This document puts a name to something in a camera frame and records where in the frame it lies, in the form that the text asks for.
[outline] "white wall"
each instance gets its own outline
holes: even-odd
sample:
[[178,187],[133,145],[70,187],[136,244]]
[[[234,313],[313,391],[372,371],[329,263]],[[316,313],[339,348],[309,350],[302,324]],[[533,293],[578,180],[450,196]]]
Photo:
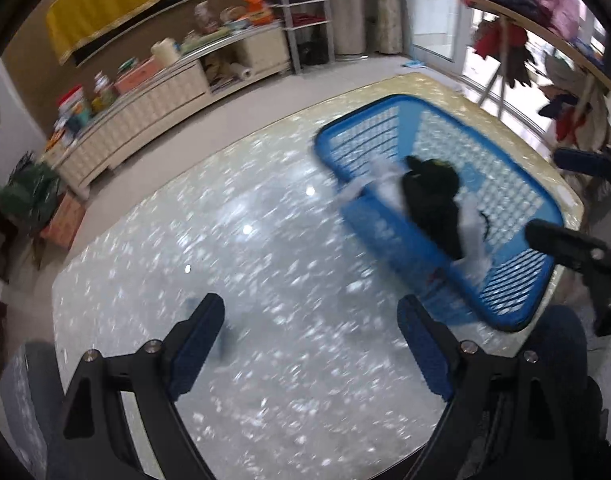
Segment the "white wall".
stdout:
[[46,137],[26,110],[0,61],[0,186],[8,181],[25,152],[41,153],[45,143]]
[[458,0],[414,0],[414,34],[454,33],[454,14]]

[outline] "plastic bag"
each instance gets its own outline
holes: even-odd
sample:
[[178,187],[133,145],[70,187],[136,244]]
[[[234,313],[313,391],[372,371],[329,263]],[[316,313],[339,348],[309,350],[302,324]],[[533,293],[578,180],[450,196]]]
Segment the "plastic bag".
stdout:
[[22,222],[32,234],[43,229],[59,204],[60,180],[46,164],[22,158],[0,189],[0,210]]
[[464,258],[454,266],[470,283],[479,286],[492,266],[492,258],[485,248],[487,222],[477,208],[476,196],[470,193],[461,200],[458,229]]
[[407,173],[397,161],[377,155],[367,164],[367,173],[351,180],[337,197],[340,205],[351,202],[361,194],[367,184],[374,184],[375,192],[390,209],[405,215],[405,199],[401,178]]
[[220,24],[208,9],[208,2],[201,2],[194,7],[194,19],[201,36],[212,34],[219,29]]

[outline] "tiled floor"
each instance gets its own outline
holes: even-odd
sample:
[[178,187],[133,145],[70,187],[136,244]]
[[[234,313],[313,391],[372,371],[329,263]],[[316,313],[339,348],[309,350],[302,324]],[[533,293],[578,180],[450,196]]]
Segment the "tiled floor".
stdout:
[[[55,277],[71,257],[141,200],[207,156],[267,124],[343,92],[410,72],[402,66],[406,61],[398,56],[375,57],[337,63],[333,68],[301,76],[269,78],[199,112],[158,137],[113,173],[103,174],[92,186],[86,217],[70,254],[50,248],[41,270],[36,270],[30,262],[29,251],[25,251],[14,266],[10,285],[2,297],[9,305],[9,353],[26,340],[54,339],[52,283]],[[477,96],[473,94],[470,98],[476,100]],[[519,135],[525,135],[526,140],[530,138],[529,134],[523,134],[521,125],[515,127]]]

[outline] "blue gripper pad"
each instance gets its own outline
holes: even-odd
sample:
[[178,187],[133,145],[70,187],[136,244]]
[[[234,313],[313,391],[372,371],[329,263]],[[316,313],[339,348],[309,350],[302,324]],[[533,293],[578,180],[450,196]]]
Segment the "blue gripper pad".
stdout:
[[171,400],[177,401],[192,389],[225,318],[223,300],[210,293],[189,319],[180,321],[170,330],[164,341],[170,351],[164,357],[164,369],[168,370],[167,390]]
[[399,300],[396,309],[397,323],[408,348],[412,352],[430,391],[448,402],[454,394],[450,369],[445,355],[417,313],[423,309],[414,296]]

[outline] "wooden cabinet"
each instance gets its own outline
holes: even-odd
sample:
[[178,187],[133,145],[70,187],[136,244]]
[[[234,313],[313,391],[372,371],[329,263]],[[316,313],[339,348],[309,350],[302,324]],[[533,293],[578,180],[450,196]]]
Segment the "wooden cabinet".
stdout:
[[[236,45],[239,62],[252,69],[252,78],[212,95],[200,58],[231,43]],[[87,199],[88,186],[106,168],[115,168],[201,108],[289,66],[286,41],[278,24],[240,32],[188,54],[122,95],[75,143],[67,149],[57,144],[42,160],[53,166],[79,197]]]
[[237,54],[241,64],[252,69],[253,74],[290,60],[284,33],[278,28],[243,40],[237,45]]

